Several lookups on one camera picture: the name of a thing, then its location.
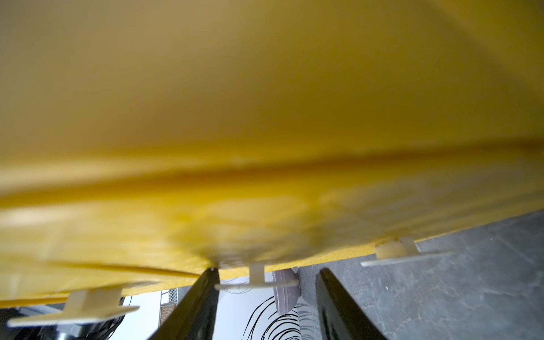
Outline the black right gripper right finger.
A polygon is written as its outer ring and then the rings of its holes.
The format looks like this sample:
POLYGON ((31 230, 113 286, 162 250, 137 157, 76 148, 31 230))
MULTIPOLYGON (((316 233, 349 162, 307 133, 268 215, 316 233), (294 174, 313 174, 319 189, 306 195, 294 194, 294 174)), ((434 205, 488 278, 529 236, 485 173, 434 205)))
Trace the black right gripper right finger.
POLYGON ((315 289, 323 339, 386 340, 331 270, 317 274, 315 289))

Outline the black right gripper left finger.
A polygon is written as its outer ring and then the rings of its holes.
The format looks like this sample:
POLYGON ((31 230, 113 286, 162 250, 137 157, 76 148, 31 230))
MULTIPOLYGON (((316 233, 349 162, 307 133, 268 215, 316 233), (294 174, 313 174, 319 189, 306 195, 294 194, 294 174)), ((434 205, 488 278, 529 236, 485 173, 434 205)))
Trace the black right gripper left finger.
POLYGON ((219 283, 218 269, 204 271, 150 339, 212 339, 219 300, 215 286, 219 283))

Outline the yellow plastic drawer cabinet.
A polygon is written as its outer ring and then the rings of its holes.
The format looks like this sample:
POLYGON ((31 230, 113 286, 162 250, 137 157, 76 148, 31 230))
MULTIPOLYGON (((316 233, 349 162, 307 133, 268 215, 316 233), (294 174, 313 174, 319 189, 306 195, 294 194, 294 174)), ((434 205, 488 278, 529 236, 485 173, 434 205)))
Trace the yellow plastic drawer cabinet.
POLYGON ((542 208, 542 1, 1 3, 2 307, 542 208))

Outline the purple bowl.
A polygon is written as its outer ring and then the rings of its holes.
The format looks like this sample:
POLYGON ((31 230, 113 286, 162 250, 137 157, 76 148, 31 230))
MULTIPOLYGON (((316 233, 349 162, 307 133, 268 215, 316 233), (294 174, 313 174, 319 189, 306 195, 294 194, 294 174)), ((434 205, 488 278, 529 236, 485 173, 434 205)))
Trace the purple bowl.
POLYGON ((298 276, 298 267, 294 269, 283 269, 272 272, 274 283, 296 282, 295 286, 275 286, 273 295, 278 315, 286 315, 296 306, 301 295, 300 279, 298 276))

